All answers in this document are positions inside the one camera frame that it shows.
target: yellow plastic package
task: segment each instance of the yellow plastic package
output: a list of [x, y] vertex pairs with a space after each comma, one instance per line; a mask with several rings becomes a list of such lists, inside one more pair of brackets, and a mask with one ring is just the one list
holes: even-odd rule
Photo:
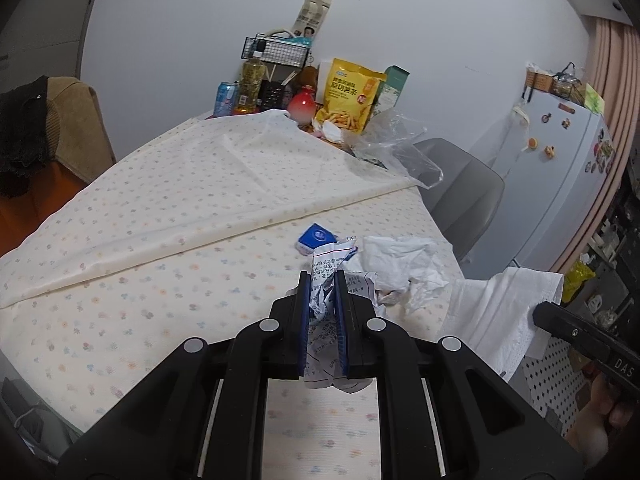
[[362, 133], [381, 81], [386, 81], [386, 74], [334, 59], [324, 87], [324, 106], [318, 110], [316, 120]]
[[584, 282], [595, 277], [596, 277], [595, 272], [593, 272], [589, 267], [587, 267], [580, 260], [577, 260], [571, 266], [571, 269], [569, 269], [569, 271], [564, 275], [564, 287], [562, 288], [562, 302], [568, 303], [569, 301], [571, 301], [571, 298], [574, 296], [575, 291], [578, 290]]

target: refrigerator door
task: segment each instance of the refrigerator door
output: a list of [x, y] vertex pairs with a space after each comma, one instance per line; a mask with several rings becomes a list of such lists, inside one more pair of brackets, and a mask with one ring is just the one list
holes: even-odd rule
[[536, 231], [516, 256], [522, 267], [549, 270], [586, 218], [609, 174], [614, 150], [601, 116], [592, 115], [574, 166]]
[[[496, 158], [493, 169], [504, 179], [504, 194], [491, 225], [460, 265], [466, 278], [487, 280], [520, 252], [574, 165], [592, 115], [539, 91], [524, 111], [529, 131], [514, 127]], [[525, 149], [527, 137], [537, 140], [536, 149]]]

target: white wall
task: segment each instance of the white wall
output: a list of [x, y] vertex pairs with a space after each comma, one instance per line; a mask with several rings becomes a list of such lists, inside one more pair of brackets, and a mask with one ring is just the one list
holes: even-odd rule
[[[213, 108], [245, 36], [290, 27], [303, 0], [96, 0], [82, 79], [118, 158]], [[316, 60], [411, 75], [398, 107], [469, 148], [522, 92], [524, 64], [585, 65], [588, 33], [566, 0], [334, 0]]]

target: pink curtain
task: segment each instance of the pink curtain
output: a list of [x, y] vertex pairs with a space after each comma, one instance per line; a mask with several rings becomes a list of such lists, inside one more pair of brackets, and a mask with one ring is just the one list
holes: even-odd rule
[[587, 241], [602, 223], [613, 200], [631, 143], [640, 110], [640, 37], [622, 23], [598, 18], [590, 49], [587, 80], [605, 101], [605, 121], [616, 149], [613, 167], [587, 217], [551, 270], [565, 273], [580, 255]]

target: beverage can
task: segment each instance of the beverage can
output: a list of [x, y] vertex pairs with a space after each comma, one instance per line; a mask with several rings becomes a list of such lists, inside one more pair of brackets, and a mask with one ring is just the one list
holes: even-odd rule
[[216, 117], [225, 117], [231, 115], [236, 104], [236, 94], [238, 93], [237, 83], [222, 82], [218, 86], [216, 93], [216, 105], [213, 108], [213, 114]]

